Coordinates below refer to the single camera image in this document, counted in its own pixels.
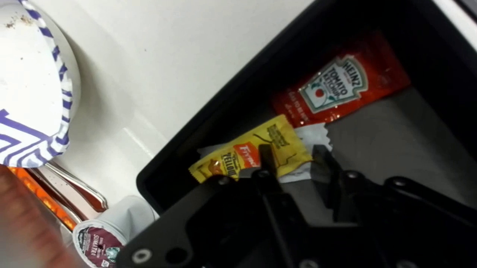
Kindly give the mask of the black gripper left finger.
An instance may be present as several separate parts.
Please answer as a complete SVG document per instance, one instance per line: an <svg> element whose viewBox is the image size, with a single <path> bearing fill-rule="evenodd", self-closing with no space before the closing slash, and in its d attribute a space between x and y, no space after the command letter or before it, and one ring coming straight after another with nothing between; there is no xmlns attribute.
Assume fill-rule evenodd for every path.
<svg viewBox="0 0 477 268"><path fill-rule="evenodd" d="M260 169L257 172L257 176L262 179L277 178L277 167L274 163L274 154L272 154L272 150L269 145L259 147L259 160L260 160Z"/></svg>

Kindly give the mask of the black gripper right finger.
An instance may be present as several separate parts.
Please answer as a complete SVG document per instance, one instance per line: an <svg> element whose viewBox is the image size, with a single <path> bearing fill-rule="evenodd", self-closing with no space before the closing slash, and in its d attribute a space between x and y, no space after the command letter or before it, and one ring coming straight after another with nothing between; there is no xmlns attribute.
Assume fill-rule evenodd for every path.
<svg viewBox="0 0 477 268"><path fill-rule="evenodd" d="M314 145L311 150L311 181L319 193L325 208L332 212L335 223L342 223L341 211L341 166L323 145Z"/></svg>

